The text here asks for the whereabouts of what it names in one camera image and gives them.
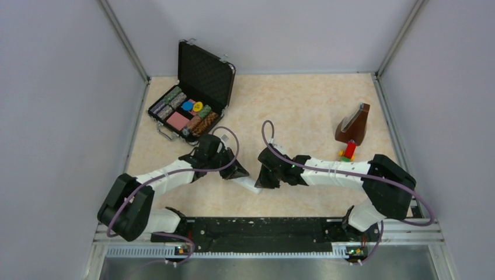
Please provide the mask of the white remote control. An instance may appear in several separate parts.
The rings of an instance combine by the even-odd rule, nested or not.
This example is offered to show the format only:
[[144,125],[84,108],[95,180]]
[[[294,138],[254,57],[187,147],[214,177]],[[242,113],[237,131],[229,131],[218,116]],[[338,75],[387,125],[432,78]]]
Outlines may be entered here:
[[250,177],[240,177],[240,178],[235,178],[232,179],[234,183],[244,187],[248,191],[254,193],[254,194],[260,194],[262,192],[261,188],[258,188],[255,186],[256,181]]

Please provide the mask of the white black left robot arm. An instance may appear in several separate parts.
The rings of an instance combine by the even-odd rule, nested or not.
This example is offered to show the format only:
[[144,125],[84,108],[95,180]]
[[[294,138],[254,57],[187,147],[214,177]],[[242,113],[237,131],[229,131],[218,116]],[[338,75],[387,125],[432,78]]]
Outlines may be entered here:
[[172,208],[153,213],[154,199],[215,172],[224,180],[233,181],[256,194],[260,192],[224,138],[207,134],[199,138],[190,153],[165,167],[139,176],[119,175],[100,207],[97,219],[107,227],[108,237],[118,236],[131,242],[143,233],[159,232],[173,241],[180,241],[187,234],[181,214]]

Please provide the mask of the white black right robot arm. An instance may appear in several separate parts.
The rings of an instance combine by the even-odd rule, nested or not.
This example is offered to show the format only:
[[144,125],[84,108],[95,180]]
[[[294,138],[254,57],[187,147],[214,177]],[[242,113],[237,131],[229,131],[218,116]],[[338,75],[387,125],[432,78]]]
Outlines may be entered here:
[[349,240],[358,240],[384,219],[405,219],[411,191],[416,188],[416,179],[382,154],[364,162],[327,161],[309,155],[291,159],[278,146],[269,145],[258,160],[262,165],[258,188],[279,188],[284,182],[291,186],[339,186],[366,194],[366,199],[353,205],[343,219],[342,232]]

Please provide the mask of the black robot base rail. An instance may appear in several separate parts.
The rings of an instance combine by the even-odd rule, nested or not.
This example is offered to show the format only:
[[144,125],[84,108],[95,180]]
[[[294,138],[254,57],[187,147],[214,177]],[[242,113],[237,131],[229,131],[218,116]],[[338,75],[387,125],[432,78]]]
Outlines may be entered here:
[[179,243],[181,237],[195,245],[195,256],[331,256],[364,260],[367,247],[379,240],[382,225],[364,232],[341,219],[189,217],[179,222],[174,237],[151,233],[153,243]]

